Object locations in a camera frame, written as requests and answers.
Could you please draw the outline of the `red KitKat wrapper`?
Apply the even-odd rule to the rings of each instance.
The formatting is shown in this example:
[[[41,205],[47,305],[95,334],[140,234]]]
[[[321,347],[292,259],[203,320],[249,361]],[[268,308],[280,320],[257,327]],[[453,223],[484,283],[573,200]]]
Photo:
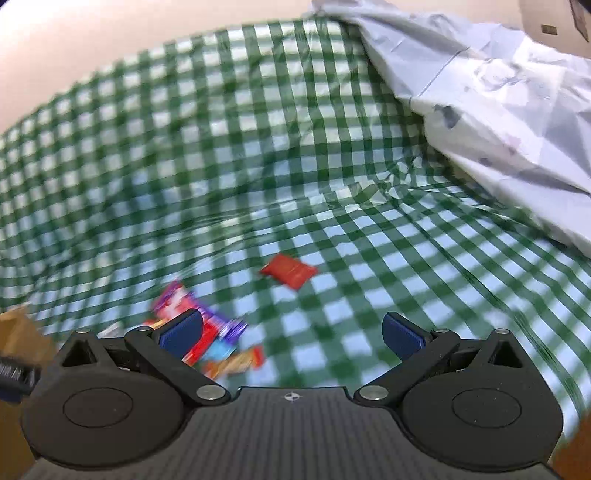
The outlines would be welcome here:
[[[149,321],[145,326],[154,330],[154,341],[174,358],[195,366],[211,347],[217,334],[213,327],[204,327],[198,315],[179,317],[167,322]]]

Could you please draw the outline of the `purple Alpenliebe candy pack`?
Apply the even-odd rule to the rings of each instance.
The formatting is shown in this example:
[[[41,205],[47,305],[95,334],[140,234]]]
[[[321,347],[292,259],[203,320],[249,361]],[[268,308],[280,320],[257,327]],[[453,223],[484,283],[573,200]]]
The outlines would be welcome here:
[[[152,308],[156,321],[160,323],[171,321],[191,309],[200,313],[204,327],[213,327],[217,337],[230,344],[238,344],[240,336],[247,329],[245,321],[230,319],[213,311],[178,281],[174,281],[166,287]]]

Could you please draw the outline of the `brown cardboard box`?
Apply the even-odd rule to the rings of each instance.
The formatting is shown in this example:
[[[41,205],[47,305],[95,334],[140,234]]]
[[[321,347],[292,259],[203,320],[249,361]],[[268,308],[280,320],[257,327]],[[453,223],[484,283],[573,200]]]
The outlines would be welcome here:
[[[56,354],[24,306],[1,314],[1,478],[19,479],[34,463],[20,425],[22,401]]]

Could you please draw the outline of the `white plastic sheet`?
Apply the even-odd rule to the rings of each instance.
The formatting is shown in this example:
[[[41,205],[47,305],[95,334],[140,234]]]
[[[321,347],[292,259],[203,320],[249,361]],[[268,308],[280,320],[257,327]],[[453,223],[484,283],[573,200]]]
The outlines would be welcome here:
[[[315,1],[358,27],[427,140],[553,239],[590,250],[590,62],[498,23],[385,1]]]

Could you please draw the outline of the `green checkered sofa cover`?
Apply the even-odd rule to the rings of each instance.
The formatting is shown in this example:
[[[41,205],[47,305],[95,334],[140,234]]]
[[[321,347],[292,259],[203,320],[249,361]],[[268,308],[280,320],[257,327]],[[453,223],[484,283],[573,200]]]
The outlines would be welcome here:
[[[259,270],[318,268],[294,291]],[[139,53],[1,137],[1,306],[58,342],[133,327],[173,281],[245,320],[239,386],[349,389],[398,312],[514,332],[571,435],[590,409],[590,262],[456,176],[352,27],[259,24]]]

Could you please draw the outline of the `small orange candy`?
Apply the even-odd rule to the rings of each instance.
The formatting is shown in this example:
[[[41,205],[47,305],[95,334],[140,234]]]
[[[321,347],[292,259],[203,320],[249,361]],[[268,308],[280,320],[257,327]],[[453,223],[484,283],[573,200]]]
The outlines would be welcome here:
[[[259,369],[266,361],[263,347],[260,345],[230,355],[221,361],[208,361],[204,365],[204,375],[215,380],[222,376],[242,374],[249,369]]]

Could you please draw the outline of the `small red candy packet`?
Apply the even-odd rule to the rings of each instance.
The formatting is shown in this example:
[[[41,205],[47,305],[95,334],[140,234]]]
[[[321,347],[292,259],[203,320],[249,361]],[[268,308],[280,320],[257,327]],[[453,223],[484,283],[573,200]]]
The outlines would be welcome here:
[[[318,268],[283,253],[277,253],[259,270],[259,273],[273,278],[291,290],[298,291],[305,282],[318,273]]]

